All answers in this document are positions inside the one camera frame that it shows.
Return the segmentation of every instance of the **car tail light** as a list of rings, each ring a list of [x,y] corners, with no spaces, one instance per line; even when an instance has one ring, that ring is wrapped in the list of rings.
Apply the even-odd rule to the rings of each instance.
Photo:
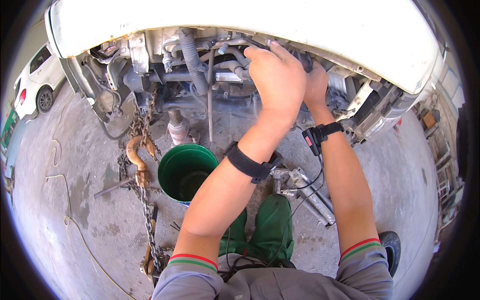
[[[20,105],[22,105],[25,101],[25,97],[27,96],[27,90],[24,89],[21,93],[20,93]]]

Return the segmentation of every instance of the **hand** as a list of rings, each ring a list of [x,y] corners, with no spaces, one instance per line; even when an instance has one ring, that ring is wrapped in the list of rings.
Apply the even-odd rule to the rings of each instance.
[[[310,112],[328,109],[325,104],[328,74],[316,59],[312,59],[312,63],[313,69],[307,74],[307,88],[303,97]]]
[[[297,118],[305,94],[306,75],[300,62],[277,42],[270,51],[248,47],[249,73],[262,98],[262,115],[285,120],[291,126]]]

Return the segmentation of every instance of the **car wheel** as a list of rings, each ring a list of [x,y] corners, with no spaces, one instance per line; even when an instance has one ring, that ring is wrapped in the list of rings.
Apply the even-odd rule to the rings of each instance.
[[[390,276],[393,277],[400,262],[400,238],[393,231],[382,232],[378,235],[378,238],[380,244],[385,247],[387,251],[388,271],[390,272]]]
[[[53,93],[49,87],[44,87],[36,96],[36,107],[39,112],[46,113],[52,108]]]

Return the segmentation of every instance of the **sleeve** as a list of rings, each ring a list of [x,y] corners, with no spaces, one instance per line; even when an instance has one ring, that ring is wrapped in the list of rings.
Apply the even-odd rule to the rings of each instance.
[[[152,300],[212,300],[223,285],[217,271],[214,262],[201,256],[174,255],[160,274]]]
[[[336,280],[370,299],[392,298],[393,279],[388,272],[387,253],[378,239],[365,240],[343,252]]]

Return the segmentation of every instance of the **yellow cable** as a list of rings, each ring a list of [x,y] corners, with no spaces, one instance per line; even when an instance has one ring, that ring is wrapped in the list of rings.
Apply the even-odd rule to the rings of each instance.
[[[60,119],[59,119],[59,122],[57,124],[57,127],[55,128],[55,131],[53,132],[52,134],[52,141],[56,142],[59,146],[59,149],[61,150],[61,145],[60,145],[60,142],[56,139],[53,138],[53,136],[55,135],[55,132],[57,131],[57,128],[58,126],[60,125],[60,121],[61,121],[61,118],[63,116],[63,111],[65,110],[65,107],[67,106],[67,104],[70,102],[70,99],[67,100],[67,103],[65,103],[65,105],[63,106],[63,109],[61,110],[61,113],[60,113]],[[100,263],[96,260],[96,258],[93,256],[92,252],[90,251],[90,248],[88,248],[88,245],[87,243],[85,242],[85,239],[84,239],[84,235],[82,234],[82,232],[80,231],[80,228],[78,227],[77,223],[70,217],[70,215],[72,214],[72,207],[70,206],[70,196],[68,194],[68,184],[67,184],[67,179],[65,178],[65,175],[63,174],[58,174],[58,175],[51,175],[51,176],[47,176],[47,167],[48,167],[48,164],[50,163],[50,159],[52,158],[52,154],[53,152],[55,151],[55,155],[53,156],[53,166],[56,167],[58,166],[58,164],[60,163],[60,159],[61,159],[61,151],[60,151],[60,154],[59,154],[59,160],[58,162],[55,164],[55,157],[57,156],[57,147],[54,147],[52,149],[52,151],[50,152],[50,156],[48,157],[48,162],[47,162],[47,166],[45,167],[45,179],[49,179],[49,178],[56,178],[56,177],[62,177],[63,178],[63,182],[65,183],[65,191],[66,191],[66,194],[67,194],[67,204],[68,204],[68,215],[65,215],[63,217],[63,223],[65,224],[65,227],[68,227],[68,225],[70,225],[70,221],[72,221],[72,223],[75,224],[77,230],[78,230],[78,233],[80,233],[80,237],[82,238],[82,241],[84,242],[84,246],[85,248],[87,249],[88,253],[90,254],[90,257],[95,261],[96,265],[98,265],[98,267],[100,268],[100,270],[102,270],[102,272],[105,274],[105,276],[108,277],[108,279],[110,279],[111,282],[113,282],[114,285],[116,285],[119,289],[121,289],[121,291],[123,293],[125,293],[125,295],[127,295],[130,299],[132,300],[136,300],[134,297],[132,297],[129,293],[127,293],[124,289],[122,289],[111,277],[110,275],[107,274],[107,272],[102,268],[102,266],[100,265]]]

